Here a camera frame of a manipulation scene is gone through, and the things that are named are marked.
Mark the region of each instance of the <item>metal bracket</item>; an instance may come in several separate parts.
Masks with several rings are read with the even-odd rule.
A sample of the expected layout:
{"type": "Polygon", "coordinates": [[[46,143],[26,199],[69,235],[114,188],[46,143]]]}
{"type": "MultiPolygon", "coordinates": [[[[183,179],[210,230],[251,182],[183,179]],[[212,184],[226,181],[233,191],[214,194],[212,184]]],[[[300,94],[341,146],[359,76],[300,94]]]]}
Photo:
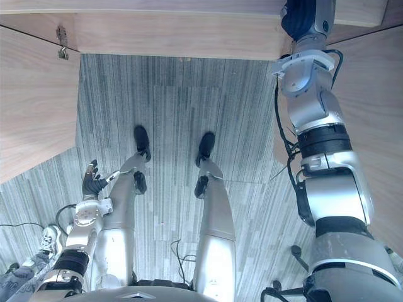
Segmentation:
{"type": "Polygon", "coordinates": [[[285,70],[287,67],[305,60],[317,61],[324,65],[327,70],[332,70],[334,68],[334,59],[330,55],[320,50],[313,49],[294,53],[288,57],[275,61],[271,67],[271,74],[282,79],[285,75],[285,70]]]}
{"type": "Polygon", "coordinates": [[[62,25],[59,25],[56,29],[57,38],[62,45],[62,48],[57,52],[59,59],[68,60],[69,54],[67,53],[67,33],[62,25]]]}

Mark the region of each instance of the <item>person's leg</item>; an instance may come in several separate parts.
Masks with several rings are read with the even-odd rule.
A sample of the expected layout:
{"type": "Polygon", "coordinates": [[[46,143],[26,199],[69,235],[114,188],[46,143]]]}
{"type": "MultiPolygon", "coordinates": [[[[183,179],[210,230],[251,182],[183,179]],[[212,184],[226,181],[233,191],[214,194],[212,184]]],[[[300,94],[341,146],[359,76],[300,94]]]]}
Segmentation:
{"type": "Polygon", "coordinates": [[[196,165],[200,168],[195,195],[204,199],[193,289],[219,301],[235,297],[235,230],[223,174],[210,159],[215,135],[204,134],[196,165]]]}
{"type": "Polygon", "coordinates": [[[15,271],[0,277],[0,302],[11,301],[11,297],[18,295],[23,285],[42,271],[58,251],[61,251],[60,230],[55,225],[49,225],[43,231],[38,253],[27,259],[15,271]]]}

